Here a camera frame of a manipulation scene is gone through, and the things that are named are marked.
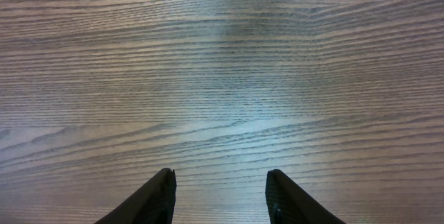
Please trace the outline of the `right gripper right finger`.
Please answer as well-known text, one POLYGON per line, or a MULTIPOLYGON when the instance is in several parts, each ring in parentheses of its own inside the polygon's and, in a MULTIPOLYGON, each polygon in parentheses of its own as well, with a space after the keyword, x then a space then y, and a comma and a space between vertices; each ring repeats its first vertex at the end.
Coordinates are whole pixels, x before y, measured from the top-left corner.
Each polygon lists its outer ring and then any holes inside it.
POLYGON ((267 173, 265 196, 271 224, 345 224, 279 169, 267 173))

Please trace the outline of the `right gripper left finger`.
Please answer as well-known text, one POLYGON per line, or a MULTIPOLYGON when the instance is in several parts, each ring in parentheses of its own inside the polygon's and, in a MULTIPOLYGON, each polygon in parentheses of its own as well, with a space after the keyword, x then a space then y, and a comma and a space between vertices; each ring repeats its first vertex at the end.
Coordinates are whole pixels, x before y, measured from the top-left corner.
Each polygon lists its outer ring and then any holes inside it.
POLYGON ((176 174, 163 168, 95 224, 172 224, 176 174))

